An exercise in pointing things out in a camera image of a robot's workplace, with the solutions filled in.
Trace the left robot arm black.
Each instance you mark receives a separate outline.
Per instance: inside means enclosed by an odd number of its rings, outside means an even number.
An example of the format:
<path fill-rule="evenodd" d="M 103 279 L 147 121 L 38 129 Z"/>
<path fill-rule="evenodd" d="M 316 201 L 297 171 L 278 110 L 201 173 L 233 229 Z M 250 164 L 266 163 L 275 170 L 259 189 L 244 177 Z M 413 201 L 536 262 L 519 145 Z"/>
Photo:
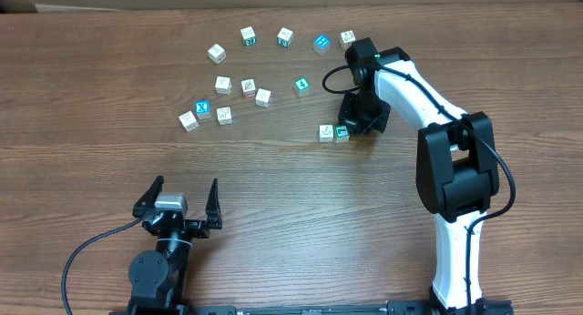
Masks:
<path fill-rule="evenodd" d="M 157 238 L 156 248 L 139 253 L 128 267 L 132 285 L 127 314 L 193 314 L 184 297 L 192 240 L 207 239 L 213 229 L 222 228 L 218 180 L 210 187 L 205 219 L 186 217 L 184 194 L 164 192 L 164 178 L 158 176 L 134 204 L 132 215 Z"/>

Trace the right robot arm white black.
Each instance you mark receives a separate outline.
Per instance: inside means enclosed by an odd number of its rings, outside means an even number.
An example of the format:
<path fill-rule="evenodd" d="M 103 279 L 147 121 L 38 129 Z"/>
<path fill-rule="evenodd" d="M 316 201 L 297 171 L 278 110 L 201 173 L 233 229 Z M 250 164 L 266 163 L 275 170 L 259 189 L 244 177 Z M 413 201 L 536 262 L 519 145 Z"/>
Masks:
<path fill-rule="evenodd" d="M 345 91 L 340 123 L 353 134 L 382 132 L 397 111 L 417 134 L 415 184 L 436 226 L 436 272 L 429 311 L 486 314 L 478 279 L 481 217 L 499 190 L 491 121 L 444 99 L 399 47 L 370 40 L 344 54 L 354 87 Z"/>

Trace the green number seven cube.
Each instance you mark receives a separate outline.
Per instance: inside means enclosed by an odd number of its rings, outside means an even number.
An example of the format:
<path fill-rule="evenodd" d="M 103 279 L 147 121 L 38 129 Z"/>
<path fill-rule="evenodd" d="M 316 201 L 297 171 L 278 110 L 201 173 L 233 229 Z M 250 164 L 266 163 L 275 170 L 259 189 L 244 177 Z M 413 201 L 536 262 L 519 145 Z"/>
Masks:
<path fill-rule="evenodd" d="M 347 126 L 335 126 L 334 131 L 337 143 L 347 142 L 350 139 L 350 131 Z"/>

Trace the wooden cube with hook drawing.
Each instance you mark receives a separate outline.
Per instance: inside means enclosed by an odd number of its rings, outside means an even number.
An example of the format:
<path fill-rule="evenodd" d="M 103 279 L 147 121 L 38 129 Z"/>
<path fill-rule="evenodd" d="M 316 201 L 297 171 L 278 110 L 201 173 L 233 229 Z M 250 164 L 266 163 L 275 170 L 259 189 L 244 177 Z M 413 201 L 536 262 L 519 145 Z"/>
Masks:
<path fill-rule="evenodd" d="M 322 143 L 333 142 L 334 127 L 333 125 L 319 125 L 319 141 Z"/>

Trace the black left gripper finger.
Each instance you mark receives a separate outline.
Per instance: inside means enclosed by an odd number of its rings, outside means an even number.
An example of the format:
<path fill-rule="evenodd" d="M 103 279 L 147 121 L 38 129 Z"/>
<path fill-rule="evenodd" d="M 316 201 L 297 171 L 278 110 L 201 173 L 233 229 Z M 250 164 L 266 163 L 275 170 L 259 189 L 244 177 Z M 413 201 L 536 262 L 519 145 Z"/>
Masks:
<path fill-rule="evenodd" d="M 205 213 L 209 229 L 222 229 L 222 213 L 218 194 L 218 180 L 216 178 L 213 179 L 210 187 Z"/>
<path fill-rule="evenodd" d="M 146 212 L 154 207 L 154 203 L 162 191 L 164 184 L 164 177 L 157 176 L 149 189 L 138 199 L 132 209 L 132 216 L 135 218 L 142 218 Z"/>

